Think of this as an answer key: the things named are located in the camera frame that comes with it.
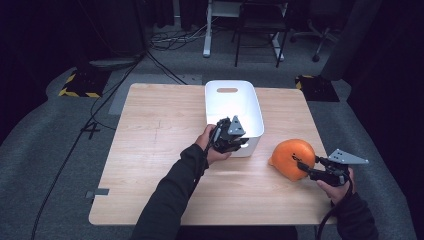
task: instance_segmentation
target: orange balloon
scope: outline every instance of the orange balloon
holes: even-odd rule
[[[308,176],[308,173],[297,167],[298,161],[314,168],[315,151],[302,139],[289,139],[277,145],[268,163],[291,181],[297,181]]]

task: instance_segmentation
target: black sleeve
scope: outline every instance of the black sleeve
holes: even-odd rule
[[[374,217],[366,201],[358,193],[352,197],[336,212],[337,231],[343,240],[378,239],[378,230]]]
[[[203,150],[197,144],[181,153],[181,159],[159,182],[144,207],[131,239],[175,238],[180,228],[181,216],[195,187],[194,179],[201,176],[198,175],[199,171],[203,174],[201,166],[205,166],[205,162]]]

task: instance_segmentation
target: white plastic bin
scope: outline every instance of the white plastic bin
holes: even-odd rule
[[[244,80],[213,80],[205,85],[206,121],[216,124],[219,120],[235,115],[249,138],[246,144],[233,152],[232,157],[248,157],[253,154],[264,133],[261,108],[253,85]]]

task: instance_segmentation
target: black chair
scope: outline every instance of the black chair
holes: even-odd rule
[[[319,44],[312,61],[318,62],[319,53],[326,40],[338,41],[337,35],[347,22],[353,1],[343,0],[310,0],[308,10],[308,32],[297,32],[290,42],[296,42],[298,37],[313,36],[319,38]]]
[[[240,5],[239,18],[237,26],[233,34],[232,42],[237,35],[237,52],[234,66],[237,67],[238,56],[241,47],[264,47],[263,45],[247,46],[241,45],[241,36],[243,34],[267,34],[269,43],[278,33],[283,33],[282,41],[280,43],[280,51],[277,57],[276,67],[280,65],[284,43],[286,41],[287,33],[290,28],[287,26],[287,14],[284,14],[284,6],[287,6],[287,0],[245,0]]]

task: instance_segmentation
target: table top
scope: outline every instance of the table top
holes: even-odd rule
[[[330,210],[315,181],[291,182],[267,163],[277,144],[291,138],[304,139],[317,156],[327,156],[302,92],[255,91],[265,132],[254,153],[210,166],[183,225],[319,224]],[[205,126],[204,86],[133,84],[99,183],[109,193],[95,196],[90,222],[135,225],[160,179]]]

